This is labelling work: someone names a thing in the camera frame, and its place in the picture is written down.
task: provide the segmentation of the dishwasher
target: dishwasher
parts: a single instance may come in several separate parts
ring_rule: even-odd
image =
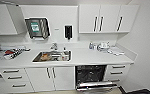
[[[118,88],[110,81],[103,81],[106,65],[76,66],[76,90],[85,94],[100,94]]]

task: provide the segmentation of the white cabinet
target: white cabinet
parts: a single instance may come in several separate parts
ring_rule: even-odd
[[[98,33],[115,31],[119,10],[119,5],[101,5]]]
[[[118,32],[129,32],[135,20],[139,5],[122,5],[117,22]]]
[[[129,32],[137,10],[138,5],[80,5],[79,33]]]
[[[79,32],[103,33],[114,31],[119,5],[80,5]]]
[[[0,5],[0,35],[26,32],[27,28],[19,6]]]
[[[35,92],[75,89],[75,67],[26,68]]]
[[[96,33],[99,17],[99,5],[79,6],[79,32]]]
[[[112,81],[120,85],[126,78],[130,64],[126,65],[107,65],[104,81]]]
[[[56,90],[75,89],[75,67],[54,67]]]
[[[0,81],[0,94],[34,92],[28,76],[21,69],[0,69],[2,79]]]
[[[51,68],[26,68],[26,72],[35,92],[55,90]]]

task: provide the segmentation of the tiled floor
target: tiled floor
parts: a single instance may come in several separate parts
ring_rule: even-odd
[[[99,93],[82,93],[82,92],[78,92],[76,90],[70,90],[70,91],[50,91],[50,92],[38,92],[38,93],[24,93],[24,94],[122,94],[122,92],[116,88],[113,89],[111,92],[99,92]]]

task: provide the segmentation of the sink basin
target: sink basin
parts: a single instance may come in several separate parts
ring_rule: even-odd
[[[45,61],[69,61],[71,58],[71,51],[51,51],[40,52],[33,62],[45,62]]]

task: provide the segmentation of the soap dispenser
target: soap dispenser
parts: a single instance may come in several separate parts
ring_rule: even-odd
[[[72,26],[71,25],[65,26],[65,38],[67,38],[68,40],[72,38]]]

